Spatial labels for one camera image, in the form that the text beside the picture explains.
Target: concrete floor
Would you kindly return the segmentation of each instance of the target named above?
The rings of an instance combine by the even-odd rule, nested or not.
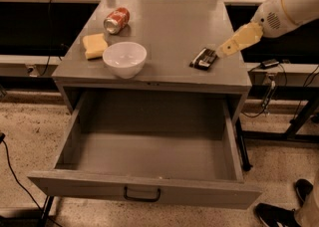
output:
[[[270,106],[272,113],[269,115],[258,118],[242,116],[242,126],[249,130],[284,131],[295,108],[294,103],[289,106],[275,103]],[[251,107],[247,105],[245,110],[249,111]],[[40,205],[45,195],[26,175],[31,170],[51,167],[69,119],[67,108],[57,93],[9,92],[0,104],[0,130],[6,134],[12,167]],[[318,134],[318,127],[319,124],[309,121],[301,131]],[[246,142],[253,168],[244,173],[245,183],[262,189],[262,195],[247,210],[57,198],[51,210],[52,217],[64,227],[258,227],[261,224],[253,213],[258,202],[287,209],[298,208],[293,182],[298,178],[313,181],[319,165],[319,144],[265,140]],[[0,145],[0,176],[0,212],[17,207],[35,207],[15,182],[3,144]],[[29,227],[36,226],[36,221],[0,219],[0,226]],[[56,225],[48,222],[47,226]]]

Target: sponge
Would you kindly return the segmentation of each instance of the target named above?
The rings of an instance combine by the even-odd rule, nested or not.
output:
[[[86,58],[88,60],[102,57],[103,52],[108,48],[108,43],[104,40],[103,33],[84,36],[83,45],[86,49]]]

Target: red soda can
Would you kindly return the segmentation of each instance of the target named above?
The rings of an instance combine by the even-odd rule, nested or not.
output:
[[[104,28],[110,34],[119,33],[130,20],[130,12],[124,7],[117,8],[104,20]]]

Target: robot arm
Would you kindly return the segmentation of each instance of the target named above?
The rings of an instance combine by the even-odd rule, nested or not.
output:
[[[277,38],[318,18],[319,0],[266,0],[250,23],[216,49],[217,56],[230,56],[258,43],[262,36]]]

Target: cabinet top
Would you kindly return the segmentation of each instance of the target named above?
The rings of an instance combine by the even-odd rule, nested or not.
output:
[[[109,35],[104,19],[118,7],[131,18],[118,35]],[[189,66],[203,47],[215,49],[233,30],[218,0],[103,0],[54,73],[57,81],[112,85],[174,85],[176,89],[199,87],[226,93],[247,92],[251,83],[240,53],[217,59],[208,71]],[[148,51],[147,62],[137,76],[123,80],[113,76],[102,58],[87,60],[86,35],[104,33],[109,45],[131,41]]]

